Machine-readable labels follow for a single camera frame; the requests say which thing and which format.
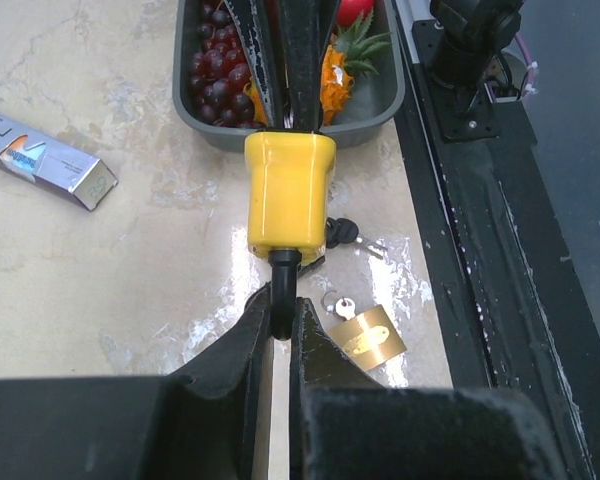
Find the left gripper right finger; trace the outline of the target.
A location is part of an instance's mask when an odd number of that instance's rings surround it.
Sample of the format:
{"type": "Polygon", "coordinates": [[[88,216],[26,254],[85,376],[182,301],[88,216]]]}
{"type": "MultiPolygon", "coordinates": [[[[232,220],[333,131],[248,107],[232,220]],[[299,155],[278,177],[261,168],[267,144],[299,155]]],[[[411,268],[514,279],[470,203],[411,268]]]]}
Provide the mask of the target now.
{"type": "Polygon", "coordinates": [[[312,302],[291,337],[292,479],[564,479],[544,417],[507,389],[388,388],[327,336],[312,302]]]}

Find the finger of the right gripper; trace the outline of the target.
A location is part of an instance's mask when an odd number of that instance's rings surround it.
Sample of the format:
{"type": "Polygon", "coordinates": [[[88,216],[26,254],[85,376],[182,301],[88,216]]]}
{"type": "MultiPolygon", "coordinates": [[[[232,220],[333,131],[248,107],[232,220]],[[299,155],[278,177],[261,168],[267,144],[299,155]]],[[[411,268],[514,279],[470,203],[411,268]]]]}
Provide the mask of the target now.
{"type": "Polygon", "coordinates": [[[294,130],[315,132],[322,125],[322,62],[334,29],[338,0],[284,0],[279,23],[294,130]]]}
{"type": "Polygon", "coordinates": [[[269,15],[263,0],[227,0],[261,105],[269,125],[283,124],[283,85],[274,54],[269,15]]]}

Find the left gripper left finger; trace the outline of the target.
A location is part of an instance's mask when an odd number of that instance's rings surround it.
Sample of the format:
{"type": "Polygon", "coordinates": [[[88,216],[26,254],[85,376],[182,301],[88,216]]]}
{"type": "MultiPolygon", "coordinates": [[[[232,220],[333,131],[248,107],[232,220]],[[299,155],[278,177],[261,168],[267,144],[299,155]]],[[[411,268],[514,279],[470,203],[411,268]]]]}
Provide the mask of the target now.
{"type": "Polygon", "coordinates": [[[0,380],[0,479],[264,479],[269,290],[167,375],[0,380]]]}

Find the yellow padlock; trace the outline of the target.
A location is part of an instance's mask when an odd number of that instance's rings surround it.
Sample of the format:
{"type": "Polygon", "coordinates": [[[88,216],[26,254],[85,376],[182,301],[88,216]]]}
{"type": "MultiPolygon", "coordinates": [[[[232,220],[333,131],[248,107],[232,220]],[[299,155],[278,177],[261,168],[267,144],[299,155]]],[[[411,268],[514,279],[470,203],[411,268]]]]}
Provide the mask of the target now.
{"type": "Polygon", "coordinates": [[[291,337],[299,269],[326,250],[328,189],[336,142],[320,133],[263,130],[249,135],[249,250],[271,267],[271,333],[291,337]]]}

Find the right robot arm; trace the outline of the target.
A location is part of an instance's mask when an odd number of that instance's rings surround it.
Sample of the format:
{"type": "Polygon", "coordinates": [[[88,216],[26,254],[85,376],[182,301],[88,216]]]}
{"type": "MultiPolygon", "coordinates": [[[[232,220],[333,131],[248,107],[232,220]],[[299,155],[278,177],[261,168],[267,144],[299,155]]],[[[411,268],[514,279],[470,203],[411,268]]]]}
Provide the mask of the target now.
{"type": "MultiPolygon", "coordinates": [[[[333,122],[358,76],[376,73],[390,33],[370,34],[372,1],[227,1],[265,126],[314,132],[333,122]]],[[[429,95],[448,142],[498,135],[486,90],[520,94],[502,50],[521,24],[519,1],[433,1],[414,28],[429,95]]]]}

